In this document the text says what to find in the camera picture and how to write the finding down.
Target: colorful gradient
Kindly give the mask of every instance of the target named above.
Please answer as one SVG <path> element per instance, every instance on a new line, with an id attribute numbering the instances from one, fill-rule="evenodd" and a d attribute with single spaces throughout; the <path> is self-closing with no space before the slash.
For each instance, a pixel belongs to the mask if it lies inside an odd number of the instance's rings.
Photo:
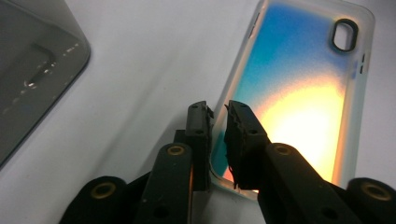
<path id="1" fill-rule="evenodd" d="M 270 5 L 233 96 L 252 108 L 272 142 L 299 149 L 327 181 L 351 66 L 350 55 L 331 44 L 334 23 L 297 7 Z M 229 179 L 222 139 L 212 166 Z"/>

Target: gradient phone case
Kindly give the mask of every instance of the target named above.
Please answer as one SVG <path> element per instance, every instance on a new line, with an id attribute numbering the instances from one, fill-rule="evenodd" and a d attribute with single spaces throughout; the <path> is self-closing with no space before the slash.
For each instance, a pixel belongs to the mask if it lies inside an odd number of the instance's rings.
<path id="1" fill-rule="evenodd" d="M 374 24 L 366 8 L 343 1 L 269 1 L 224 104 L 249 105 L 272 142 L 296 147 L 325 180 L 344 186 L 355 174 Z M 225 114 L 213 129 L 211 165 L 215 182 L 232 188 Z"/>

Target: brass insert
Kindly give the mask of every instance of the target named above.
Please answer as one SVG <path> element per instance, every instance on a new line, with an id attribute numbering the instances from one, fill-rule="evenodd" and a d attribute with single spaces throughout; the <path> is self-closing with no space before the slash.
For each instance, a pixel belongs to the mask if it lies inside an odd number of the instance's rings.
<path id="1" fill-rule="evenodd" d="M 116 185 L 111 182 L 98 184 L 91 191 L 91 197 L 94 199 L 104 199 L 112 195 L 116 191 Z"/>
<path id="2" fill-rule="evenodd" d="M 166 151 L 168 152 L 169 155 L 179 156 L 179 155 L 184 154 L 184 147 L 171 146 Z"/>

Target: screw hole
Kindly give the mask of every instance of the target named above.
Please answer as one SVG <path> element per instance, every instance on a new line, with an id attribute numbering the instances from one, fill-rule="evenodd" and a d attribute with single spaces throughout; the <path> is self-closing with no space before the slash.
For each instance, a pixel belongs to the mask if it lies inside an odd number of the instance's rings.
<path id="1" fill-rule="evenodd" d="M 184 153 L 184 147 L 172 146 L 172 147 L 169 147 L 167 149 L 167 152 L 168 152 L 169 155 L 179 156 L 179 155 L 182 155 Z"/>
<path id="2" fill-rule="evenodd" d="M 95 186 L 91 191 L 91 197 L 94 199 L 104 199 L 111 196 L 116 191 L 116 185 L 111 182 L 101 183 Z"/>
<path id="3" fill-rule="evenodd" d="M 287 156 L 291 153 L 290 149 L 287 147 L 277 147 L 276 148 L 277 153 Z"/>
<path id="4" fill-rule="evenodd" d="M 154 209 L 154 214 L 156 218 L 166 218 L 169 217 L 169 210 L 163 206 L 160 205 Z"/>
<path id="5" fill-rule="evenodd" d="M 387 190 L 382 189 L 375 184 L 366 182 L 361 186 L 361 188 L 365 194 L 380 201 L 389 201 L 392 198 Z"/>

